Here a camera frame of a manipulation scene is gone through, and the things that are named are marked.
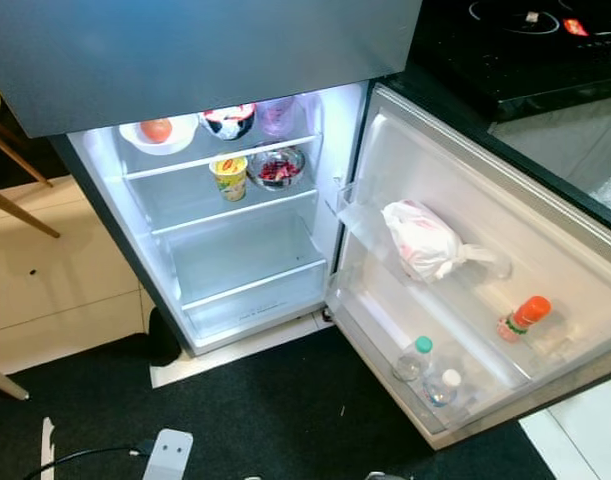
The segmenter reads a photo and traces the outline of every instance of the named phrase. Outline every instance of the power cord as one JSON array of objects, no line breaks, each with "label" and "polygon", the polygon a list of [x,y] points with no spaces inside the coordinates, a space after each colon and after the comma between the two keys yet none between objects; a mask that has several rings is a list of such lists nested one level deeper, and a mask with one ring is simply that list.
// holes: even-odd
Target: power cord
[{"label": "power cord", "polygon": [[41,468],[34,470],[29,473],[23,480],[30,480],[34,477],[39,476],[45,470],[49,470],[50,468],[54,468],[57,465],[61,465],[65,462],[69,462],[70,460],[74,460],[76,458],[84,457],[87,455],[92,455],[95,453],[105,453],[105,452],[119,452],[119,451],[128,451],[129,455],[132,457],[149,457],[154,449],[154,440],[143,440],[138,443],[136,446],[133,445],[122,445],[118,447],[108,447],[108,448],[93,448],[88,450],[80,450],[78,452],[70,453],[69,455],[65,455],[64,457],[57,458],[53,462],[46,463]]}]

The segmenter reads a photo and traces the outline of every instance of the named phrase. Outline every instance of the tile floor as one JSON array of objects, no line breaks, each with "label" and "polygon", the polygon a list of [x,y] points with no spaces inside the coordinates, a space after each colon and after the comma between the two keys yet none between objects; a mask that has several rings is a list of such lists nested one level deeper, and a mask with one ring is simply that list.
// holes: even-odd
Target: tile floor
[{"label": "tile floor", "polygon": [[71,177],[1,193],[61,233],[0,210],[0,370],[11,373],[142,332],[148,299]]},{"label": "tile floor", "polygon": [[[52,239],[0,210],[0,370],[12,373],[147,330],[153,303],[71,177],[2,193],[60,231]],[[200,358],[152,368],[160,387],[326,328],[320,315]],[[611,480],[611,381],[521,420],[562,480]]]},{"label": "tile floor", "polygon": [[520,421],[561,480],[611,480],[611,380]]}]

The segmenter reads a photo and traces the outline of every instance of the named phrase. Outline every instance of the plastic cup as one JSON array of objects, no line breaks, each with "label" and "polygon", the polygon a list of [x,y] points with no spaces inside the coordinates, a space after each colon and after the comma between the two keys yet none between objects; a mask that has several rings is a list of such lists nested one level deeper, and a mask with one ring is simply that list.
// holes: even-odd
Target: plastic cup
[{"label": "plastic cup", "polygon": [[218,191],[225,200],[236,202],[245,196],[247,158],[237,157],[209,164]]},{"label": "plastic cup", "polygon": [[257,104],[259,121],[265,133],[284,137],[294,128],[294,97],[276,98]]}]

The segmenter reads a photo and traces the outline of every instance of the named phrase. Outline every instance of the red food in bowl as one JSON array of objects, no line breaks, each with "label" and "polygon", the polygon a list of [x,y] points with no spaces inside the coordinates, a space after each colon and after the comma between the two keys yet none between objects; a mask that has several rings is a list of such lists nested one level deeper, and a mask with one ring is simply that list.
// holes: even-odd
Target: red food in bowl
[{"label": "red food in bowl", "polygon": [[263,180],[278,181],[283,178],[294,177],[300,170],[290,162],[276,161],[263,165],[261,173],[258,175]]}]

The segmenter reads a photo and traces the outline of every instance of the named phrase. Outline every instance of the wooden chair leg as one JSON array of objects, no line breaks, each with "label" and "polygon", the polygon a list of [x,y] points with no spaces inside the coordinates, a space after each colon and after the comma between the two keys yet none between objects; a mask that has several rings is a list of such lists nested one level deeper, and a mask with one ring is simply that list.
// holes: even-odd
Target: wooden chair leg
[{"label": "wooden chair leg", "polygon": [[1,194],[0,194],[0,209],[5,210],[10,215],[15,216],[19,220],[24,221],[25,223],[31,225],[32,227],[38,228],[41,232],[45,232],[46,234],[48,234],[51,237],[58,238],[61,236],[61,234],[58,233],[56,230],[48,227],[43,222],[41,222],[38,218],[30,215],[25,210],[23,210],[21,207],[19,207],[14,202],[12,202],[11,200],[9,200],[8,198],[4,197]]},{"label": "wooden chair leg", "polygon": [[12,132],[9,128],[7,128],[1,122],[0,122],[0,135],[5,137],[10,142],[14,142],[16,145],[18,145],[19,147],[23,149],[27,149],[29,147],[27,140],[20,138],[18,135]]},{"label": "wooden chair leg", "polygon": [[27,163],[23,157],[21,157],[18,153],[16,153],[9,145],[7,145],[3,139],[0,137],[0,149],[7,154],[9,158],[18,163],[21,167],[25,169],[27,173],[29,173],[32,177],[38,180],[41,183],[44,183],[48,187],[53,187],[53,185],[47,180],[43,175],[39,173],[34,167],[32,167],[29,163]]},{"label": "wooden chair leg", "polygon": [[0,389],[18,400],[27,400],[29,393],[0,372]]}]

